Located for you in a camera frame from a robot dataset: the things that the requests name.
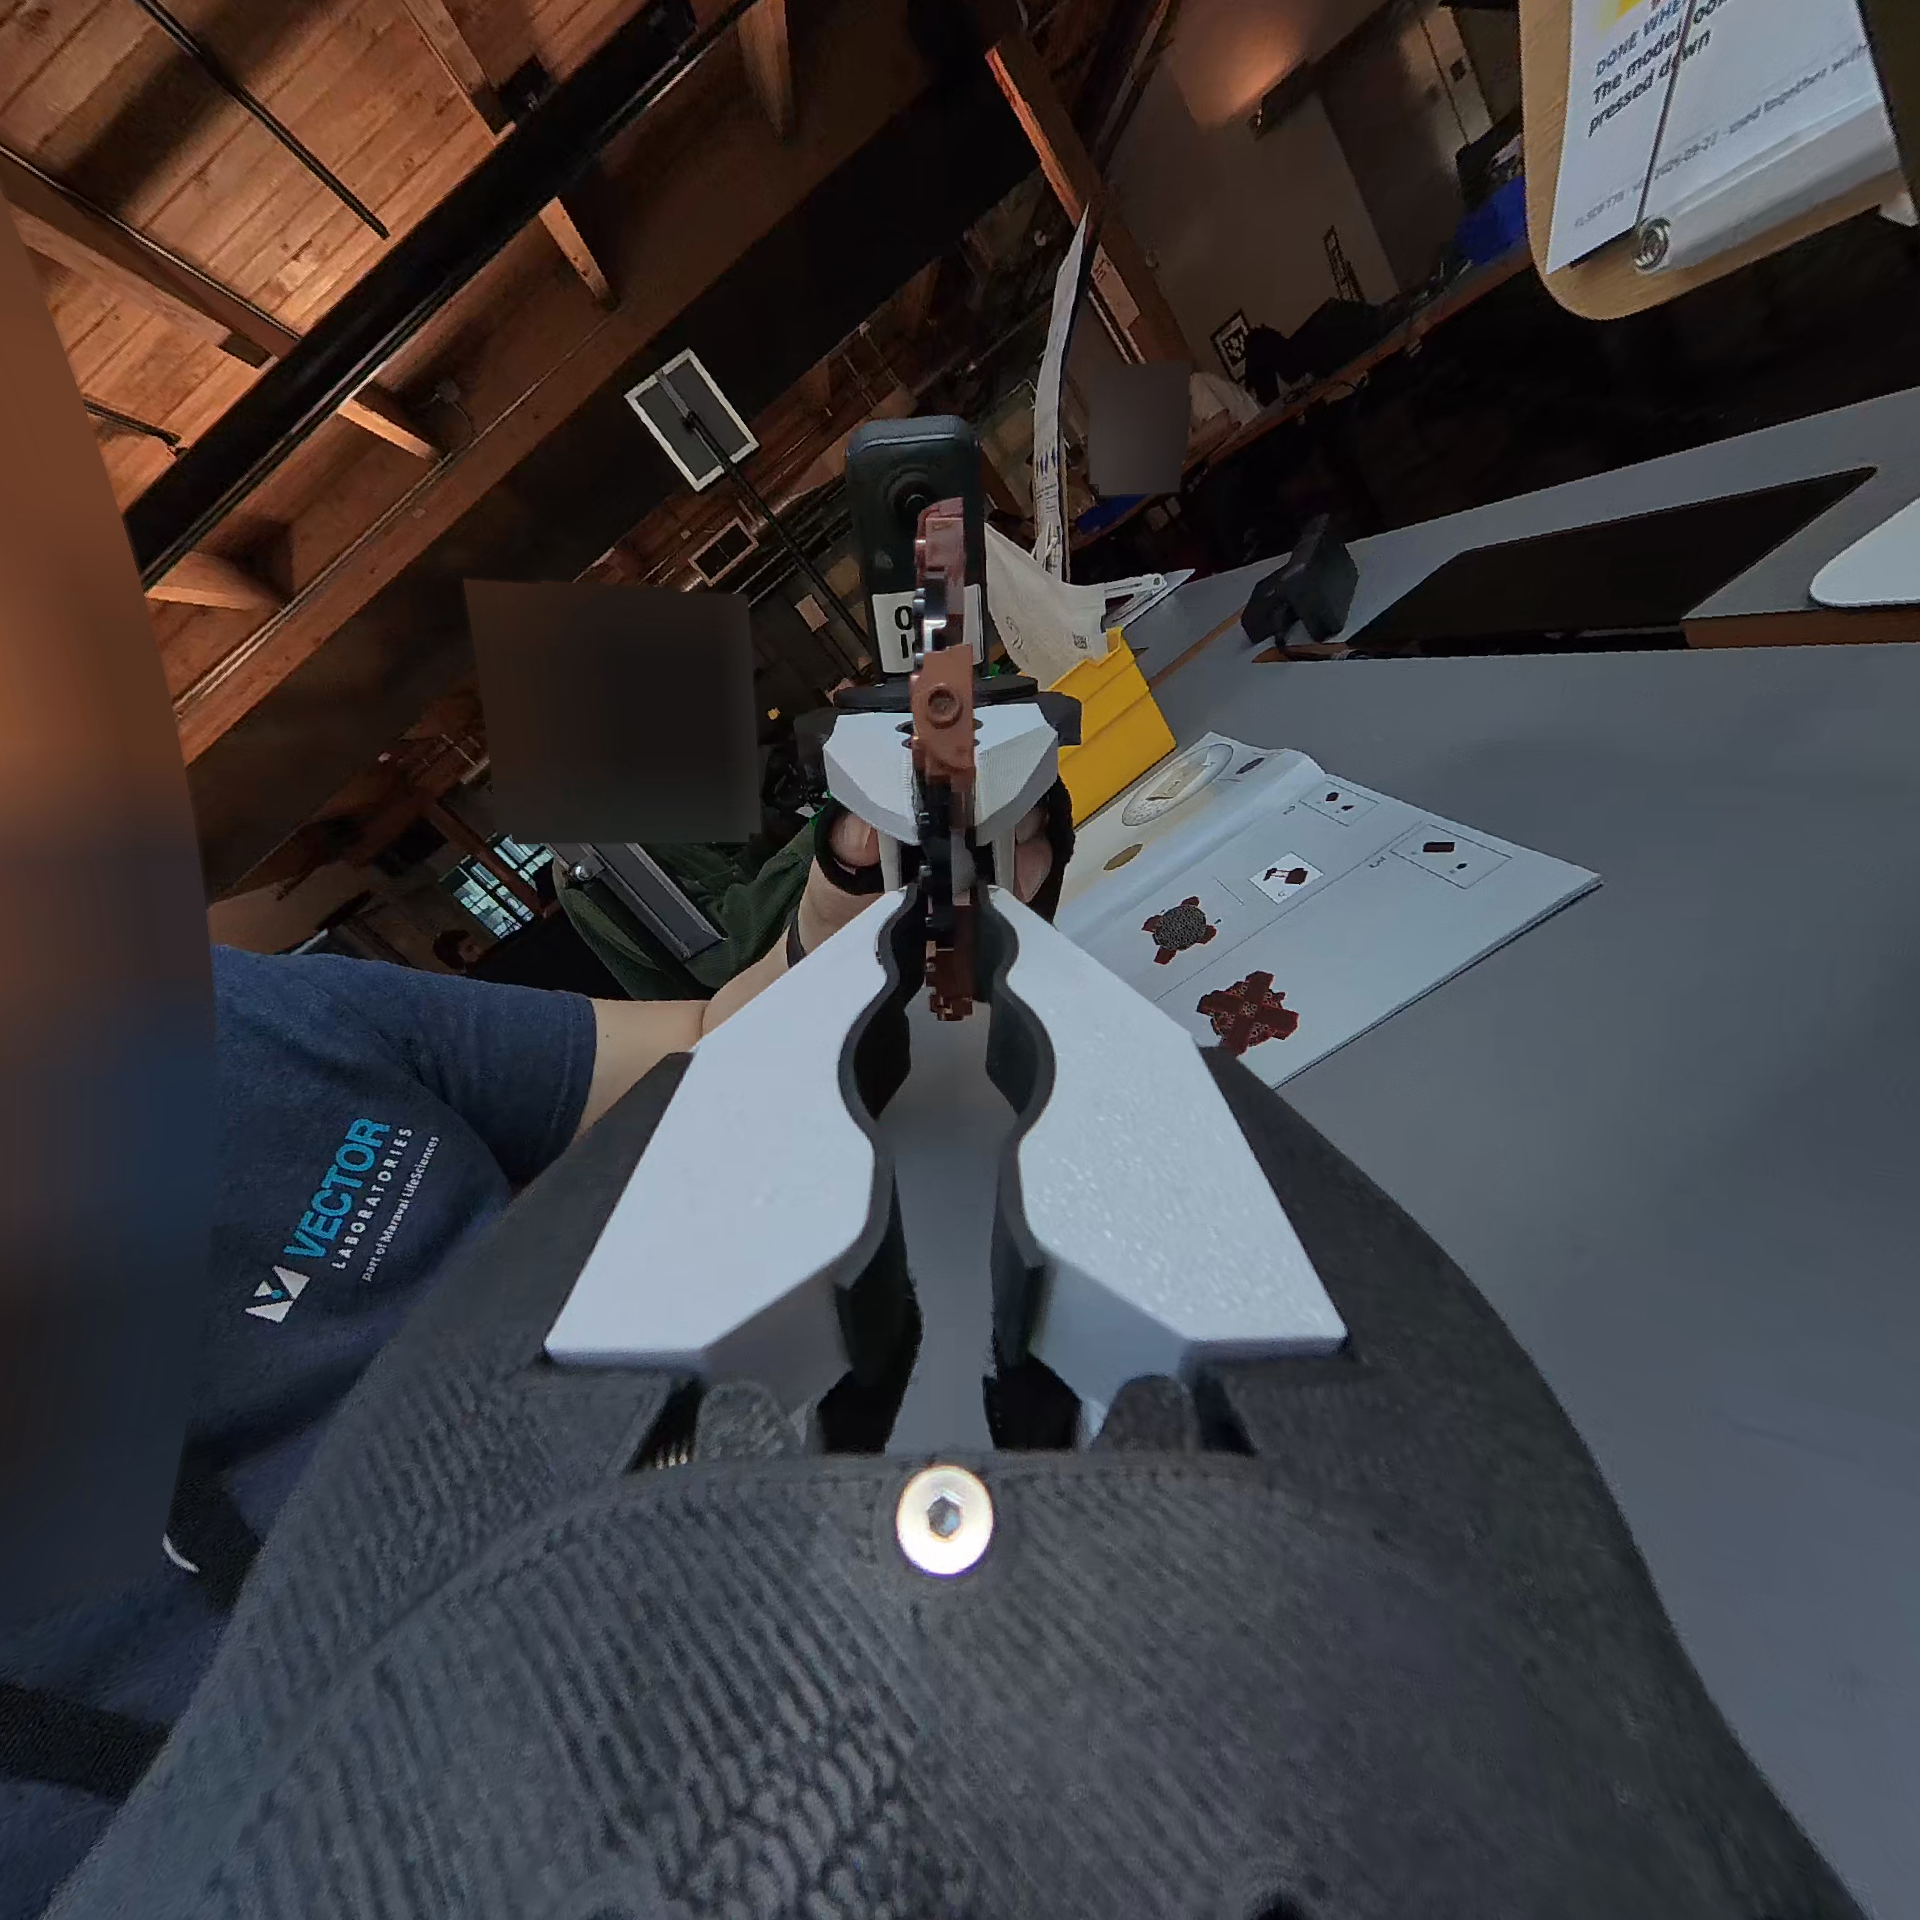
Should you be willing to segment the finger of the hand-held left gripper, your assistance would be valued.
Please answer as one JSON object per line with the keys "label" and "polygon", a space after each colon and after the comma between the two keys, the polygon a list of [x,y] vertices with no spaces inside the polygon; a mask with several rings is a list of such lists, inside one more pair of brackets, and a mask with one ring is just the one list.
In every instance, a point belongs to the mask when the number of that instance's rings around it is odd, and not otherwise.
{"label": "finger of the hand-held left gripper", "polygon": [[823,742],[832,823],[824,853],[840,855],[835,832],[863,823],[875,834],[872,862],[854,869],[850,890],[882,889],[914,898],[921,875],[921,787],[914,723],[904,713],[835,713]]}
{"label": "finger of the hand-held left gripper", "polygon": [[986,885],[1041,896],[1059,877],[1058,785],[1058,736],[1041,713],[970,714],[970,774],[959,782],[959,896],[978,896]]}

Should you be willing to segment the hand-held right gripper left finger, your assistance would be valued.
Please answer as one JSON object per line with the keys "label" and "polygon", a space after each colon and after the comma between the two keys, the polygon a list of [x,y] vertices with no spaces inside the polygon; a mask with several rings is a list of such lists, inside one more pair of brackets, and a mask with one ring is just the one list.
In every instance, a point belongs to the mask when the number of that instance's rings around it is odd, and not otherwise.
{"label": "hand-held right gripper left finger", "polygon": [[872,899],[702,1039],[552,1328],[555,1365],[617,1365],[783,1407],[909,1369],[918,1306],[879,1131],[906,1073],[921,899]]}

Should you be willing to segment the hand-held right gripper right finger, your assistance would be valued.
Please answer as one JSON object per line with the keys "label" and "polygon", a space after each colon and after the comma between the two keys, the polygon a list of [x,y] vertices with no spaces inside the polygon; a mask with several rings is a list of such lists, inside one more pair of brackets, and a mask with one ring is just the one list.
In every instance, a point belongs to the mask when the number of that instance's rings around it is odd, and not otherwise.
{"label": "hand-held right gripper right finger", "polygon": [[1091,1432],[1138,1378],[1337,1353],[1347,1329],[1185,1030],[1001,886],[975,960],[1011,1113],[989,1431]]}

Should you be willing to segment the round black toy brick plate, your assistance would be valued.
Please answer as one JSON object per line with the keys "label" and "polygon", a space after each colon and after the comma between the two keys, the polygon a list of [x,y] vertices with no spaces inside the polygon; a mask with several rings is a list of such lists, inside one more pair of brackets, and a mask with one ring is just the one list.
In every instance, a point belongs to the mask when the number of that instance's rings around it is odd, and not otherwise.
{"label": "round black toy brick plate", "polygon": [[929,503],[917,530],[909,752],[925,913],[927,1007],[959,1021],[975,1000],[975,711],[966,623],[966,499]]}

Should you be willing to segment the person's left forearm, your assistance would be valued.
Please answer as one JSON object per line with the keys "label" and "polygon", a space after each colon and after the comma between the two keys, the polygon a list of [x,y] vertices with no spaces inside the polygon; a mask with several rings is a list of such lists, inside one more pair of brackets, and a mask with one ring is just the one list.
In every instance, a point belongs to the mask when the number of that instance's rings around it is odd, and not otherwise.
{"label": "person's left forearm", "polygon": [[722,1021],[774,985],[787,966],[785,946],[769,947],[710,999],[591,999],[590,1113],[617,1104],[663,1061],[691,1050]]}

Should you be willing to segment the grey desk with wooden edge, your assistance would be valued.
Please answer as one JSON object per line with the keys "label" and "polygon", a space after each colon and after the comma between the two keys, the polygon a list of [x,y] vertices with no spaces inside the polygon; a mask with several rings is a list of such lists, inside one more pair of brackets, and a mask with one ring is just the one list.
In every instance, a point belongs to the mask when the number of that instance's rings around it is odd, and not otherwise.
{"label": "grey desk with wooden edge", "polygon": [[[1358,538],[1350,543],[1359,569],[1358,589],[1344,632],[1330,642],[1307,642],[1299,631],[1283,642],[1255,642],[1241,632],[1245,598],[1262,576],[1279,567],[1274,560],[1179,587],[1129,634],[1145,646],[1152,683],[1163,683],[1218,640],[1239,643],[1257,662],[1914,642],[1914,608],[1834,609],[1807,597],[1807,585],[1834,552],[1914,498],[1914,425],[1914,391],[1897,391]],[[1877,475],[1703,598],[1680,631],[1565,634],[1523,640],[1517,650],[1472,654],[1415,643],[1359,654],[1344,642],[1347,631],[1361,629],[1456,552],[1855,466],[1874,466]]]}

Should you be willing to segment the black desk mat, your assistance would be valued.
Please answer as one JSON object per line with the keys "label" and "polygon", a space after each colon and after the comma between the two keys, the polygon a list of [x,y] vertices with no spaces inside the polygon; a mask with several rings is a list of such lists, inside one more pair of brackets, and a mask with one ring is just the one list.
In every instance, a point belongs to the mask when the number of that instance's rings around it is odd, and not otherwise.
{"label": "black desk mat", "polygon": [[1456,552],[1344,642],[1517,650],[1523,640],[1677,632],[1699,600],[1858,490],[1874,466]]}

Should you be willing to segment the person's left hand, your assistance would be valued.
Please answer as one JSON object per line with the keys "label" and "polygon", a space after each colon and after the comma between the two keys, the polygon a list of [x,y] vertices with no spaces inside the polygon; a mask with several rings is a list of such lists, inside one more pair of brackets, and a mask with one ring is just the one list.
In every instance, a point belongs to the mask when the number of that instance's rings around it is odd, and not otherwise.
{"label": "person's left hand", "polygon": [[782,970],[817,951],[894,885],[888,845],[878,827],[840,802],[823,807],[814,823],[800,902],[785,923],[783,943],[774,947]]}

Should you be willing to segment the yellow plastic bin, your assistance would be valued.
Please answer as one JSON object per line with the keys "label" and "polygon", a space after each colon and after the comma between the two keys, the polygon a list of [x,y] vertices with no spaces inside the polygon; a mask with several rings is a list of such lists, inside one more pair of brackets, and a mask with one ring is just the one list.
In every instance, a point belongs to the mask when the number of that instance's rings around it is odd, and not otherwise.
{"label": "yellow plastic bin", "polygon": [[1175,752],[1134,648],[1120,629],[1109,629],[1105,640],[1102,658],[1078,659],[1049,687],[1078,709],[1078,739],[1059,744],[1059,778],[1075,824]]}

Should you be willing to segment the white framed ceiling panel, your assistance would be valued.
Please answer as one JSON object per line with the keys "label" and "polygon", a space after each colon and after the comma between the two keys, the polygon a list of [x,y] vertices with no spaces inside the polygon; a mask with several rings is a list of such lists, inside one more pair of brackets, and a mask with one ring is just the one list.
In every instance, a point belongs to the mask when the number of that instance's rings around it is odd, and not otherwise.
{"label": "white framed ceiling panel", "polygon": [[623,401],[691,490],[718,483],[759,450],[754,431],[689,347],[627,386]]}

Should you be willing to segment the small black device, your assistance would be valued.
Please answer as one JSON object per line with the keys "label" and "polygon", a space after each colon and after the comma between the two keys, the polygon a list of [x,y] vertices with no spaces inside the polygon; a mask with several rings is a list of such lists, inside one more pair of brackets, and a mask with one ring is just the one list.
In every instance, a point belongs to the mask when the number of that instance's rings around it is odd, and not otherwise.
{"label": "small black device", "polygon": [[1239,629],[1255,642],[1283,642],[1299,631],[1307,642],[1337,640],[1353,609],[1359,569],[1337,537],[1331,517],[1307,518],[1283,561],[1249,589]]}

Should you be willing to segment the white instruction booklet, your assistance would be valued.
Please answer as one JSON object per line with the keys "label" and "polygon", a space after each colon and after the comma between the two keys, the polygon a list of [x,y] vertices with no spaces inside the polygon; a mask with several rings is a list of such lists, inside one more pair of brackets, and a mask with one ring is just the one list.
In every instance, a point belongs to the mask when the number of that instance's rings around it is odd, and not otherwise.
{"label": "white instruction booklet", "polygon": [[1206,733],[1075,827],[1056,923],[1274,1088],[1597,886],[1302,752]]}

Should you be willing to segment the white printed paper sheet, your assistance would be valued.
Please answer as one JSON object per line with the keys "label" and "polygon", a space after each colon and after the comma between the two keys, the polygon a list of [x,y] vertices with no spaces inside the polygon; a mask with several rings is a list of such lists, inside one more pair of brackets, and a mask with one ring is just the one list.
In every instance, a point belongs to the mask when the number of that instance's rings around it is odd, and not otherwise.
{"label": "white printed paper sheet", "polygon": [[1662,184],[1858,105],[1885,107],[1855,1],[1571,5],[1545,267],[1634,242]]}

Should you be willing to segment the silver clamp bar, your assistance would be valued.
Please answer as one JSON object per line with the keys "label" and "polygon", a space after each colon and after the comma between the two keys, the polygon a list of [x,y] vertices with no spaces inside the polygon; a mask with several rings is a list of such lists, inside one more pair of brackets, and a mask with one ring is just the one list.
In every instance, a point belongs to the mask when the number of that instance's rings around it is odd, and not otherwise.
{"label": "silver clamp bar", "polygon": [[1662,184],[1634,231],[1634,270],[1639,275],[1688,270],[1887,176],[1894,163],[1891,128],[1874,103],[1770,134],[1749,158]]}

